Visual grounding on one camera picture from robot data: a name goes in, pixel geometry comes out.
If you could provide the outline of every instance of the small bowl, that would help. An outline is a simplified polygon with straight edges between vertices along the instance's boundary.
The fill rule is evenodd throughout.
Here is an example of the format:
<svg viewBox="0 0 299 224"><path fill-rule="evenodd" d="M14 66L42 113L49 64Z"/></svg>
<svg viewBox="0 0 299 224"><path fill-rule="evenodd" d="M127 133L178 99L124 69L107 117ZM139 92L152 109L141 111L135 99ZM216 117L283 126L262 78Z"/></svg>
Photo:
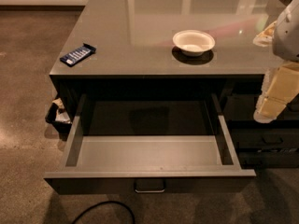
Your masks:
<svg viewBox="0 0 299 224"><path fill-rule="evenodd" d="M186 56L200 56L215 46L211 35L196 30L179 32L174 35L173 41Z"/></svg>

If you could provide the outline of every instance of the black cable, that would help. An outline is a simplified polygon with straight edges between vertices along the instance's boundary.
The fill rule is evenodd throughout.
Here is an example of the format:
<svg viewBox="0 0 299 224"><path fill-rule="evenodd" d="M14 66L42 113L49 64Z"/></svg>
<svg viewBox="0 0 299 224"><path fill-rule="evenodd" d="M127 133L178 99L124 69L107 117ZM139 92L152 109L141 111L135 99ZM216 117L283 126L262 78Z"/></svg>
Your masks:
<svg viewBox="0 0 299 224"><path fill-rule="evenodd" d="M100 205L105 205L105 204L117 204L120 205L122 207L124 207L125 209L128 210L128 212L131 215L132 218L132 223L135 224L135 216L133 211L130 209L130 207L128 207L126 204L118 202L118 201L106 201L106 202L101 202L101 203L97 203L95 205L92 205L91 207L87 208L85 211L83 211L79 216L76 217L76 219L72 222L72 224L75 224L79 219L81 219L86 213L88 213L89 211L91 211L92 209L94 209L97 206Z"/></svg>

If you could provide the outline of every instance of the drawer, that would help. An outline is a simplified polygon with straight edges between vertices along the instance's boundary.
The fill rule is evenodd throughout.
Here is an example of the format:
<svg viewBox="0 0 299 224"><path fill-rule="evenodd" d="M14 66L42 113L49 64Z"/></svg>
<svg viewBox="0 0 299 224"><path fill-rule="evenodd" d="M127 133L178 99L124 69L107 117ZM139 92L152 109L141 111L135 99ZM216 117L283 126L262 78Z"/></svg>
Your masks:
<svg viewBox="0 0 299 224"><path fill-rule="evenodd" d="M240 152L238 154L244 168L298 168L299 152L269 151L269 152Z"/></svg>
<svg viewBox="0 0 299 224"><path fill-rule="evenodd" d="M193 101L104 101L82 95L61 164L59 194L240 191L243 170L215 95Z"/></svg>
<svg viewBox="0 0 299 224"><path fill-rule="evenodd" d="M253 119L253 113L259 94L233 94L226 97L226 104L223 113L226 120L235 123L235 127L271 127L285 128L298 127L299 125L299 95L295 97L286 108L281 112L278 118L269 124L258 123Z"/></svg>
<svg viewBox="0 0 299 224"><path fill-rule="evenodd" d="M297 129L232 129L231 136L238 149L299 149Z"/></svg>

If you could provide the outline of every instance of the polished floor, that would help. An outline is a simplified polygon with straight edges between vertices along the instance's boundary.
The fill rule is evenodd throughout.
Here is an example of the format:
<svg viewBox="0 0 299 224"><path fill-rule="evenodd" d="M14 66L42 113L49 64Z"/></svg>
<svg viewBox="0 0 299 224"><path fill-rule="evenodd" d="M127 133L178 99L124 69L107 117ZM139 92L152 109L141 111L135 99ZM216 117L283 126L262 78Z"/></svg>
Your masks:
<svg viewBox="0 0 299 224"><path fill-rule="evenodd" d="M43 180L64 141L45 122L56 92L49 71L76 11L0 11L0 223L71 223L102 201L128 205L138 224L299 223L299 169L258 170L240 193L59 196ZM78 223L131 223L112 204Z"/></svg>

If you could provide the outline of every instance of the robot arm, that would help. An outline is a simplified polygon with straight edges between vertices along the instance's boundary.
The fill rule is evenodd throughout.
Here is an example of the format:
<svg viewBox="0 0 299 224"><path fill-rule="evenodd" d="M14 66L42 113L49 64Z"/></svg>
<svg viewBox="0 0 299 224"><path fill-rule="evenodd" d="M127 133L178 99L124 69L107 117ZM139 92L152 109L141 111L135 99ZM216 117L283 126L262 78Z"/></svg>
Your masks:
<svg viewBox="0 0 299 224"><path fill-rule="evenodd" d="M285 62L264 76L263 93L253 115L261 123L276 119L299 93L299 0L292 0L278 20L257 35L253 43L265 46L265 41L272 43L273 53Z"/></svg>

